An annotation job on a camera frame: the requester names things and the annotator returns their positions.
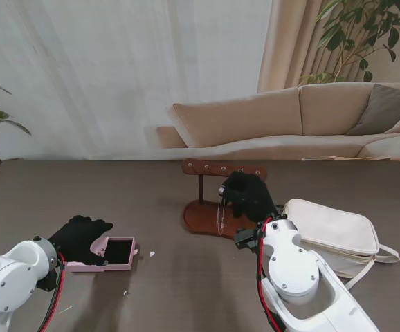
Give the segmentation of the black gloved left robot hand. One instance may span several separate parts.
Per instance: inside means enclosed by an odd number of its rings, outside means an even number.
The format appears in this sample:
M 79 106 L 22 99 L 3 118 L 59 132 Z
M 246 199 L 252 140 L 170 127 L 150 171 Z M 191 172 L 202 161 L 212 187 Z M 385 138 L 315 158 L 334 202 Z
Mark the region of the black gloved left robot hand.
M 94 241 L 113 228 L 102 219 L 76 215 L 64 224 L 48 241 L 67 262 L 105 266 L 108 261 L 91 251 Z

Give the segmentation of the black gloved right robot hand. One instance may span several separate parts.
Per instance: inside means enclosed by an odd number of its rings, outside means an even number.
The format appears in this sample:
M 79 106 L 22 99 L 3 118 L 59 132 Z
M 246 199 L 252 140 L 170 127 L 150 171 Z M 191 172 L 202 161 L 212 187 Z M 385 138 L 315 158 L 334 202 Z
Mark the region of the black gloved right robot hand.
M 268 217 L 279 216 L 266 183 L 254 174 L 233 172 L 223 183 L 222 197 L 230 204 L 233 216 L 244 215 L 259 223 Z

